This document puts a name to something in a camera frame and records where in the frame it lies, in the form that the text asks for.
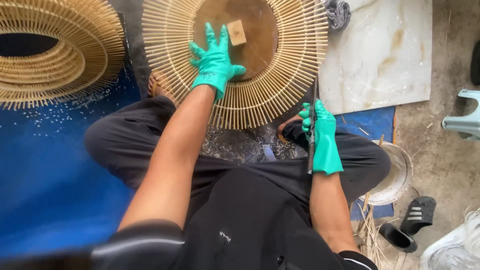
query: white stripe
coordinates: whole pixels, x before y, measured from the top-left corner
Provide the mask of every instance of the white stripe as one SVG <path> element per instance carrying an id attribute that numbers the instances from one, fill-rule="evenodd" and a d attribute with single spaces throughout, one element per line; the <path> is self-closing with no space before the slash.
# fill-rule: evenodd
<path id="1" fill-rule="evenodd" d="M 355 263 L 357 263 L 357 264 L 360 264 L 360 265 L 364 266 L 366 269 L 370 269 L 370 270 L 372 270 L 370 267 L 368 267 L 368 266 L 364 265 L 363 263 L 361 263 L 361 262 L 359 262 L 359 261 L 352 260 L 352 259 L 349 259 L 349 258 L 343 258 L 343 259 L 344 259 L 344 260 L 353 261 L 353 262 L 355 262 Z"/>
<path id="2" fill-rule="evenodd" d="M 176 240 L 169 240 L 169 239 L 140 239 L 128 242 L 120 242 L 116 244 L 106 245 L 100 248 L 95 249 L 92 251 L 92 256 L 101 256 L 107 253 L 116 252 L 125 248 L 129 248 L 135 245 L 143 245 L 143 244 L 152 244 L 152 243 L 166 243 L 166 244 L 174 244 L 174 245 L 182 245 L 185 241 L 176 241 Z"/>

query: plastic stool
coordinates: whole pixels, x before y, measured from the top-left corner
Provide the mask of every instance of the plastic stool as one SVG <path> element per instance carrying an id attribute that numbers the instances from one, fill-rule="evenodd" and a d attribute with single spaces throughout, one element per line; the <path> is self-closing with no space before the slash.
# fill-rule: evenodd
<path id="1" fill-rule="evenodd" d="M 458 93 L 459 97 L 474 98 L 480 104 L 480 91 L 463 89 Z M 442 121 L 442 127 L 447 130 L 453 130 L 471 134 L 466 138 L 469 141 L 480 140 L 480 110 L 479 107 L 473 113 L 467 116 L 447 116 Z"/>

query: hand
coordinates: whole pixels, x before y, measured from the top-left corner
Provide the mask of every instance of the hand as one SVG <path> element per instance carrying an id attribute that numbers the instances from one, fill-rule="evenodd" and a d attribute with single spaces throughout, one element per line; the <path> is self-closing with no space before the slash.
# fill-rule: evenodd
<path id="1" fill-rule="evenodd" d="M 198 77 L 192 85 L 192 89 L 198 85 L 211 85 L 216 88 L 215 101 L 223 98 L 227 82 L 234 75 L 241 75 L 246 69 L 240 65 L 232 65 L 228 56 L 228 30 L 225 25 L 220 32 L 220 42 L 217 45 L 215 32 L 209 23 L 205 24 L 208 51 L 204 51 L 194 42 L 188 44 L 192 53 L 200 58 L 190 59 L 190 64 L 199 69 Z"/>
<path id="2" fill-rule="evenodd" d="M 302 130 L 308 132 L 310 128 L 310 104 L 304 103 L 306 110 L 299 112 L 303 118 Z M 313 154 L 313 171 L 325 172 L 326 175 L 334 172 L 343 172 L 342 162 L 338 155 L 335 142 L 336 119 L 327 111 L 321 100 L 315 102 L 315 152 Z"/>

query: forearm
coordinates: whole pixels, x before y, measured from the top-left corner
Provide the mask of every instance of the forearm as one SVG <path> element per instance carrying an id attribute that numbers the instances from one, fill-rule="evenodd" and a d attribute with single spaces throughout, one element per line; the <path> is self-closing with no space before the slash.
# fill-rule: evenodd
<path id="1" fill-rule="evenodd" d="M 185 224 L 193 168 L 205 137 L 215 91 L 200 85 L 169 120 L 150 159 L 147 174 L 120 223 L 166 219 Z"/>
<path id="2" fill-rule="evenodd" d="M 352 235 L 350 211 L 339 174 L 314 173 L 310 193 L 310 214 L 313 227 L 333 252 L 359 252 Z"/>

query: black shirt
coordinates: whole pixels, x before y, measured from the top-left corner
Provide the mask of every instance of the black shirt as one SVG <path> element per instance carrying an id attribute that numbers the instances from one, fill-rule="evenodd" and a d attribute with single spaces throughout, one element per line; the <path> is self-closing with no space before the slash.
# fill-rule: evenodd
<path id="1" fill-rule="evenodd" d="M 185 230 L 163 220 L 131 225 L 92 252 L 112 270 L 377 270 L 353 251 L 332 252 L 295 198 L 245 169 L 225 174 Z"/>

